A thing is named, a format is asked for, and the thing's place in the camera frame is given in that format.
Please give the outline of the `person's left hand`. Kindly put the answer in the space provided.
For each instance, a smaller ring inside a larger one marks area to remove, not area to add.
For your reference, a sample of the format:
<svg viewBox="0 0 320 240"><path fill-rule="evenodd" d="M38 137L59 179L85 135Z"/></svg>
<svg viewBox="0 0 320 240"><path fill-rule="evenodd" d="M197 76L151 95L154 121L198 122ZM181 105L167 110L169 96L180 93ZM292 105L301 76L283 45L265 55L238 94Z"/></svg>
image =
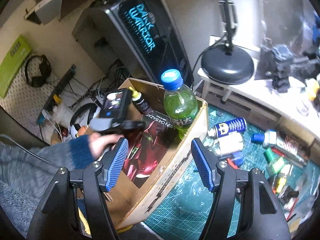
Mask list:
<svg viewBox="0 0 320 240"><path fill-rule="evenodd" d="M118 142L118 140L123 137L124 136L122 134L100 135L96 132L89 135L89 149L93 159L99 159L108 146L114 148L114 145Z"/></svg>

